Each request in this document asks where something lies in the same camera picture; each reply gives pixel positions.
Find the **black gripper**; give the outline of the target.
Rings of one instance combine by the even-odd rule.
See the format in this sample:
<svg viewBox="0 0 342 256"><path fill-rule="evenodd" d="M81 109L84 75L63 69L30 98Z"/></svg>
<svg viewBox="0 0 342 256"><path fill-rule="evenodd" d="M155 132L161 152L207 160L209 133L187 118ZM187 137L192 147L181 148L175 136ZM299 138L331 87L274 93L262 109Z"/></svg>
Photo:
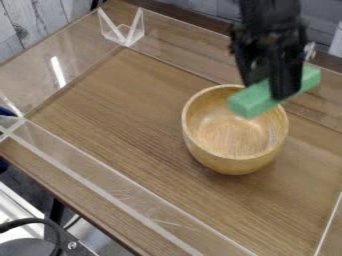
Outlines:
<svg viewBox="0 0 342 256"><path fill-rule="evenodd" d="M302 89L303 61L315 55L300 1L238 0L238 8L240 22L229 28L229 51L243 84L250 87L268 77L270 61L271 96L286 100Z"/></svg>

